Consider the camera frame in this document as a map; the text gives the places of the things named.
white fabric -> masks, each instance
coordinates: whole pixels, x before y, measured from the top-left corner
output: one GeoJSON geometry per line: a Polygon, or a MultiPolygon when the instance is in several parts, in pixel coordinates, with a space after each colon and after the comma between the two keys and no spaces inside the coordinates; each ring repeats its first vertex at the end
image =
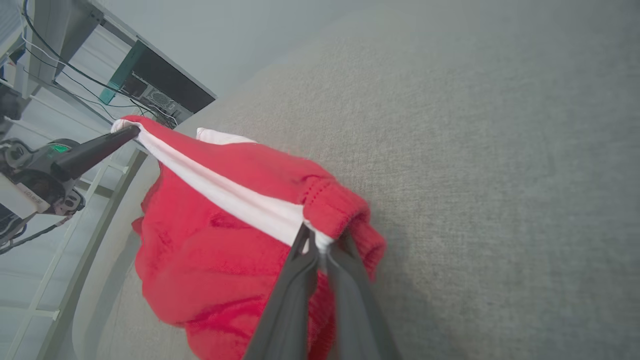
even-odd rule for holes
{"type": "MultiPolygon", "coordinates": [[[[243,222],[288,246],[293,244],[303,222],[310,225],[310,222],[303,217],[302,205],[259,194],[227,179],[155,137],[140,123],[120,119],[113,123],[111,132],[130,125],[140,128],[138,140],[158,161],[211,202],[243,222]]],[[[222,144],[254,142],[242,136],[200,129],[198,129],[199,138],[205,138],[208,140],[206,142],[218,145],[220,145],[218,142],[222,144]]],[[[331,242],[333,239],[329,236],[316,231],[316,245],[320,251],[324,252],[331,242]]]]}
{"type": "Polygon", "coordinates": [[[226,145],[228,143],[255,143],[255,141],[247,139],[244,136],[221,133],[219,131],[205,129],[204,127],[198,128],[198,131],[196,132],[196,139],[201,142],[215,143],[216,145],[226,145]]]}

gray upholstered sofa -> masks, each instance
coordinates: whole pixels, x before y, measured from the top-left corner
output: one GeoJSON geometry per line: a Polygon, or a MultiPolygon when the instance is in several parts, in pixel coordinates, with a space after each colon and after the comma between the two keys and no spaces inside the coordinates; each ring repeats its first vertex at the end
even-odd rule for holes
{"type": "MultiPolygon", "coordinates": [[[[638,359],[640,8],[417,1],[352,13],[178,127],[306,156],[366,198],[407,359],[638,359]]],[[[131,264],[147,160],[73,324],[80,359],[191,359],[131,264]]]]}

cable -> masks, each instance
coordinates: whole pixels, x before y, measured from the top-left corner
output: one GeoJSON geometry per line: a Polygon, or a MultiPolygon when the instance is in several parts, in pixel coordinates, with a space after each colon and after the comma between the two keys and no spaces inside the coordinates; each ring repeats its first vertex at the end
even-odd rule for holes
{"type": "MultiPolygon", "coordinates": [[[[116,93],[120,94],[120,95],[124,95],[124,96],[128,97],[128,98],[129,98],[130,100],[132,100],[132,101],[133,101],[133,100],[137,100],[137,99],[136,99],[136,98],[134,98],[133,96],[131,96],[131,95],[129,95],[129,94],[127,94],[127,93],[125,93],[125,92],[123,92],[123,91],[121,91],[121,90],[118,90],[118,89],[116,89],[116,88],[112,88],[112,87],[110,87],[109,85],[104,84],[104,83],[101,83],[100,81],[98,81],[98,80],[96,80],[96,79],[92,78],[91,76],[89,76],[89,75],[85,74],[84,72],[80,71],[77,67],[75,67],[75,66],[71,65],[71,64],[69,63],[69,61],[67,61],[67,60],[65,60],[64,58],[62,58],[62,56],[61,56],[60,54],[58,54],[58,53],[57,53],[57,52],[56,52],[56,51],[55,51],[51,46],[49,46],[49,44],[48,44],[48,43],[47,43],[47,42],[42,38],[42,36],[40,36],[40,34],[38,33],[38,31],[35,29],[35,27],[34,27],[34,26],[33,26],[33,24],[31,23],[31,18],[29,17],[29,15],[28,15],[28,10],[27,10],[27,9],[28,9],[28,4],[29,4],[29,0],[24,0],[24,2],[23,2],[23,4],[22,4],[22,16],[26,19],[26,21],[27,21],[27,25],[29,26],[29,28],[31,28],[32,32],[36,35],[36,37],[38,37],[38,39],[40,39],[40,41],[44,44],[44,46],[45,46],[47,49],[49,49],[49,50],[50,50],[50,52],[52,52],[52,53],[53,53],[53,55],[55,55],[56,57],[58,57],[58,60],[56,60],[56,59],[52,58],[51,56],[49,56],[49,54],[47,54],[47,52],[46,52],[46,51],[43,51],[41,48],[37,47],[37,46],[36,46],[36,45],[34,45],[33,43],[31,43],[31,42],[27,41],[27,40],[26,40],[26,38],[25,38],[25,36],[24,36],[24,32],[23,32],[23,34],[22,34],[22,39],[23,39],[25,42],[27,42],[27,43],[31,44],[32,46],[35,46],[37,49],[39,49],[40,51],[42,51],[42,52],[43,52],[47,57],[49,57],[50,59],[54,60],[56,63],[62,63],[62,64],[64,64],[64,65],[66,65],[66,66],[70,67],[71,69],[75,70],[78,74],[80,74],[80,75],[82,75],[82,76],[86,77],[87,79],[89,79],[89,80],[93,81],[94,83],[96,83],[96,84],[98,84],[98,85],[100,85],[100,86],[103,86],[104,88],[107,88],[107,89],[109,89],[109,90],[111,90],[111,91],[113,91],[113,92],[116,92],[116,93]]],[[[64,74],[65,74],[67,77],[69,77],[71,80],[74,80],[74,81],[75,81],[75,79],[73,79],[72,77],[70,77],[66,72],[65,72],[64,74]]],[[[156,108],[156,109],[157,109],[160,113],[162,113],[164,116],[166,116],[166,117],[170,117],[171,119],[173,119],[173,121],[175,122],[175,124],[176,124],[176,126],[177,126],[178,122],[175,120],[175,118],[174,118],[173,116],[171,116],[171,115],[169,115],[169,114],[166,114],[165,112],[163,112],[163,111],[162,111],[162,110],[160,110],[159,108],[156,108]]]]}
{"type": "MultiPolygon", "coordinates": [[[[29,52],[29,53],[30,53],[34,58],[36,58],[37,60],[40,60],[40,62],[42,62],[43,64],[48,65],[48,66],[50,66],[50,67],[55,67],[54,65],[51,65],[50,63],[47,63],[46,61],[43,61],[41,58],[37,57],[37,56],[36,56],[36,54],[32,53],[32,52],[31,52],[27,47],[25,47],[24,49],[25,49],[26,51],[28,51],[28,52],[29,52]]],[[[90,94],[92,94],[93,96],[95,96],[95,97],[96,97],[100,102],[91,101],[91,100],[89,100],[89,99],[86,99],[86,98],[84,98],[84,97],[81,97],[80,95],[77,95],[77,94],[74,94],[74,93],[72,93],[72,92],[70,92],[70,91],[68,91],[68,90],[65,90],[65,89],[61,88],[60,86],[56,86],[55,84],[52,84],[54,88],[57,88],[58,90],[60,90],[60,91],[62,91],[62,92],[65,92],[65,93],[67,93],[67,94],[69,94],[69,95],[76,96],[76,97],[78,97],[78,98],[80,98],[80,99],[82,99],[82,100],[84,100],[84,101],[86,101],[86,102],[90,102],[90,103],[92,103],[92,104],[99,105],[99,106],[100,106],[100,107],[101,107],[101,108],[102,108],[102,109],[103,109],[103,110],[104,110],[104,111],[109,115],[109,117],[111,117],[113,120],[117,120],[117,119],[116,119],[116,118],[114,118],[114,117],[109,113],[109,111],[107,111],[107,109],[105,109],[105,106],[110,106],[110,107],[112,107],[112,108],[137,108],[137,109],[139,109],[139,110],[140,110],[140,113],[141,113],[141,114],[143,114],[143,115],[144,115],[144,113],[151,113],[151,114],[153,114],[153,113],[151,112],[151,110],[147,109],[147,110],[145,111],[145,110],[143,110],[143,108],[142,108],[140,105],[136,104],[136,103],[135,103],[135,102],[133,102],[133,101],[131,101],[131,102],[133,103],[133,105],[124,105],[124,106],[121,106],[121,105],[105,104],[105,103],[103,103],[103,102],[102,102],[102,99],[100,99],[100,97],[99,97],[98,95],[96,95],[95,93],[93,93],[91,90],[89,90],[86,86],[84,86],[84,85],[83,85],[82,83],[80,83],[78,80],[76,80],[76,79],[72,78],[71,76],[69,76],[69,74],[67,74],[64,70],[63,70],[63,71],[61,71],[61,72],[62,72],[64,75],[66,75],[69,79],[71,79],[73,82],[77,83],[78,85],[80,85],[81,87],[83,87],[86,91],[88,91],[90,94]]]]}
{"type": "Polygon", "coordinates": [[[162,113],[164,116],[173,119],[173,122],[175,123],[175,125],[178,126],[178,120],[175,120],[175,117],[165,113],[164,111],[160,110],[160,108],[158,108],[157,106],[155,106],[153,104],[149,104],[149,106],[155,108],[157,111],[160,111],[160,113],[162,113]]]}
{"type": "Polygon", "coordinates": [[[40,36],[38,31],[33,27],[33,24],[31,23],[31,18],[29,17],[28,11],[27,11],[28,2],[29,2],[29,0],[24,0],[24,3],[22,5],[22,16],[24,16],[24,18],[27,20],[27,25],[31,28],[31,30],[36,35],[36,37],[38,37],[38,39],[40,39],[40,41],[44,44],[44,46],[46,46],[46,48],[49,49],[50,52],[52,52],[53,55],[55,55],[59,59],[59,60],[56,60],[56,61],[62,62],[66,66],[70,67],[71,69],[74,69],[76,72],[78,72],[78,74],[86,77],[87,79],[93,81],[94,83],[96,83],[96,84],[98,84],[100,86],[103,86],[103,87],[105,87],[105,88],[107,88],[107,89],[109,89],[109,90],[111,90],[113,92],[116,92],[118,94],[124,95],[124,96],[126,96],[126,97],[128,97],[130,99],[136,100],[134,97],[132,97],[131,95],[129,95],[129,94],[127,94],[127,93],[125,93],[125,92],[123,92],[121,90],[118,90],[116,88],[112,88],[107,84],[103,84],[100,81],[97,81],[96,79],[92,78],[91,76],[89,76],[89,75],[85,74],[84,72],[78,70],[78,68],[73,66],[73,65],[71,65],[69,63],[69,61],[63,59],[62,56],[60,56],[60,54],[58,54],[53,48],[51,48],[51,46],[49,46],[49,44],[47,44],[47,42],[40,36]]]}
{"type": "Polygon", "coordinates": [[[27,231],[27,224],[24,224],[24,226],[22,227],[22,230],[20,230],[20,232],[17,233],[16,235],[13,235],[11,237],[11,240],[18,238],[19,236],[22,236],[26,231],[27,231]]]}
{"type": "MultiPolygon", "coordinates": [[[[22,69],[22,70],[23,70],[24,72],[26,72],[27,74],[31,75],[31,76],[35,76],[35,75],[33,75],[32,73],[28,72],[26,69],[22,69]]],[[[69,94],[69,95],[77,96],[78,98],[80,98],[80,99],[82,99],[82,100],[84,100],[84,101],[88,101],[88,102],[91,102],[91,103],[93,103],[93,104],[96,104],[96,105],[100,106],[100,107],[104,110],[104,112],[106,112],[106,113],[107,113],[107,115],[109,115],[109,117],[110,117],[112,120],[114,120],[114,121],[118,120],[118,119],[114,118],[114,117],[113,117],[113,115],[112,115],[109,111],[107,111],[107,109],[106,109],[106,108],[105,108],[101,103],[99,103],[99,102],[95,102],[95,101],[91,101],[91,100],[87,100],[87,99],[85,99],[84,97],[78,96],[78,95],[76,95],[76,94],[74,94],[74,93],[72,93],[72,92],[70,92],[70,91],[66,91],[66,90],[64,90],[64,89],[62,89],[62,88],[60,88],[59,86],[56,86],[56,85],[54,85],[54,84],[52,84],[52,86],[53,86],[54,88],[56,88],[56,89],[58,89],[58,90],[62,91],[62,92],[66,92],[66,93],[67,93],[67,94],[69,94]]]]}
{"type": "MultiPolygon", "coordinates": [[[[158,110],[159,113],[162,113],[163,115],[169,116],[167,114],[165,114],[162,110],[160,110],[159,108],[156,108],[158,110]]],[[[170,124],[166,121],[166,119],[164,119],[162,116],[159,116],[158,114],[154,114],[153,111],[148,110],[148,111],[143,111],[142,112],[142,116],[144,116],[146,113],[150,113],[151,115],[156,117],[156,122],[161,122],[162,125],[170,128],[170,129],[175,129],[175,126],[173,126],[173,124],[170,124]]]]}
{"type": "MultiPolygon", "coordinates": [[[[50,67],[54,67],[54,68],[55,68],[55,66],[54,66],[54,65],[51,65],[50,63],[47,63],[46,61],[43,61],[41,58],[37,57],[37,56],[36,56],[36,54],[34,54],[33,52],[31,52],[27,47],[25,47],[24,49],[25,49],[27,52],[29,52],[29,54],[31,54],[34,58],[36,58],[37,60],[40,60],[40,62],[42,62],[43,64],[45,64],[45,65],[48,65],[48,66],[50,66],[50,67]]],[[[105,106],[110,106],[110,107],[112,107],[112,108],[138,108],[138,109],[140,109],[140,112],[142,112],[142,108],[140,107],[140,105],[136,104],[135,102],[133,103],[133,105],[124,105],[124,106],[121,106],[121,105],[105,104],[104,102],[102,102],[102,99],[100,99],[100,97],[99,97],[98,95],[96,95],[96,94],[95,94],[95,93],[93,93],[91,90],[89,90],[89,89],[88,89],[86,86],[84,86],[81,82],[79,82],[78,80],[76,80],[76,79],[72,78],[71,76],[69,76],[69,74],[67,74],[64,70],[61,70],[61,72],[62,72],[64,75],[66,75],[69,79],[71,79],[73,82],[77,83],[78,85],[80,85],[81,87],[83,87],[86,91],[90,92],[93,96],[95,96],[96,98],[98,98],[98,100],[100,101],[100,103],[97,103],[97,102],[95,102],[95,101],[91,101],[91,100],[87,100],[87,99],[85,99],[84,97],[81,97],[80,95],[73,94],[73,93],[71,93],[71,92],[66,92],[66,93],[68,93],[68,94],[78,96],[80,99],[82,99],[82,100],[84,100],[84,101],[92,102],[92,103],[94,103],[94,104],[98,104],[98,105],[102,104],[102,105],[105,105],[105,106]]]]}
{"type": "Polygon", "coordinates": [[[46,234],[49,231],[52,231],[53,229],[62,226],[65,222],[67,222],[69,219],[71,219],[71,217],[73,216],[73,214],[65,217],[64,219],[60,220],[59,222],[56,222],[55,224],[53,224],[52,226],[49,226],[48,228],[41,230],[31,236],[28,236],[20,241],[16,241],[15,243],[13,242],[13,239],[15,238],[15,236],[10,240],[11,244],[7,247],[5,247],[4,249],[0,249],[0,255],[4,254],[5,252],[8,252],[9,250],[13,249],[16,246],[22,245],[24,243],[26,243],[27,241],[31,241],[35,238],[37,238],[40,235],[46,234]]]}

label sticker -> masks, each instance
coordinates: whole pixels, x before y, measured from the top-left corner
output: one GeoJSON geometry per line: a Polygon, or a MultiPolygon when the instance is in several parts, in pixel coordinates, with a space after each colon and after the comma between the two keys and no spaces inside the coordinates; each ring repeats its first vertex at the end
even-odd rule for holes
{"type": "Polygon", "coordinates": [[[39,213],[45,211],[46,209],[49,209],[49,206],[51,206],[49,205],[48,202],[44,201],[43,198],[39,197],[38,195],[36,195],[36,193],[32,192],[31,189],[24,186],[24,184],[22,183],[16,184],[16,187],[22,190],[23,193],[25,193],[33,202],[37,204],[39,213]]]}

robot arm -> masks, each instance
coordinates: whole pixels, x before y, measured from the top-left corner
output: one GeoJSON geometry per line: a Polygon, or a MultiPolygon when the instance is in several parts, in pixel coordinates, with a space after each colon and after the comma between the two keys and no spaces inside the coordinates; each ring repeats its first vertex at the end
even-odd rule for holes
{"type": "Polygon", "coordinates": [[[13,243],[36,214],[68,219],[82,210],[84,197],[74,188],[76,181],[139,132],[126,127],[86,143],[58,139],[36,150],[19,139],[0,142],[0,254],[31,240],[13,243]]]}

